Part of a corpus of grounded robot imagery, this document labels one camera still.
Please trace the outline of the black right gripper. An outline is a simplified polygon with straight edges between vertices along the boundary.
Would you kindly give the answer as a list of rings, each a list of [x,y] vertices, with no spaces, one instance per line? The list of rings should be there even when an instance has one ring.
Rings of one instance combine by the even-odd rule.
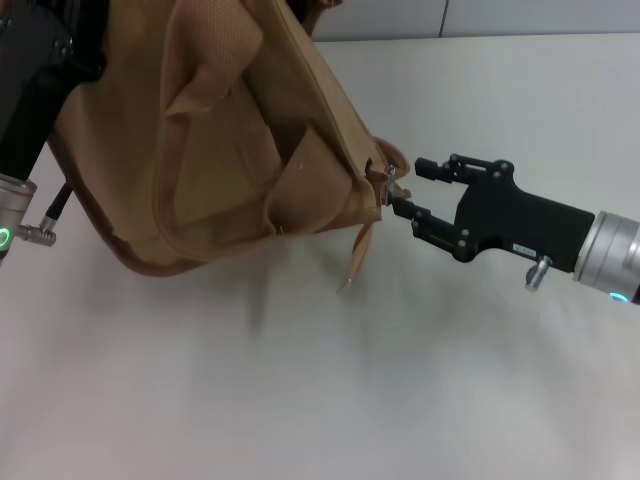
[[[438,164],[415,161],[417,176],[467,185],[454,225],[413,202],[394,198],[393,212],[411,223],[415,238],[448,252],[463,263],[479,253],[501,249],[530,260],[546,256],[557,270],[572,273],[595,215],[521,190],[514,165],[452,154]]]

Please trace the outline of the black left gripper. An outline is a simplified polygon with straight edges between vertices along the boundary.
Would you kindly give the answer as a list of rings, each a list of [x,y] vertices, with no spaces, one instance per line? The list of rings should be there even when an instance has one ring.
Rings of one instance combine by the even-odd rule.
[[[108,0],[0,0],[0,174],[29,178],[67,97],[106,68]]]

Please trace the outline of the silver zipper pull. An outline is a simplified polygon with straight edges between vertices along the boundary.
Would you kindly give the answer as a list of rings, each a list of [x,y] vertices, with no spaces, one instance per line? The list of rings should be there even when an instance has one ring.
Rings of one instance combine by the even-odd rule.
[[[399,167],[391,165],[387,169],[387,184],[384,194],[384,205],[391,206],[396,199],[408,200],[411,197],[411,192],[408,189],[400,187],[397,181],[404,174]]]

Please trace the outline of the khaki canvas food bag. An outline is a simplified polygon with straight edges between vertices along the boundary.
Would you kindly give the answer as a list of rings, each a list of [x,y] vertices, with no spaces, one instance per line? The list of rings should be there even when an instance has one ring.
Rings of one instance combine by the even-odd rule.
[[[393,165],[313,43],[342,0],[109,0],[102,78],[75,89],[49,146],[128,268],[170,276],[358,226]]]

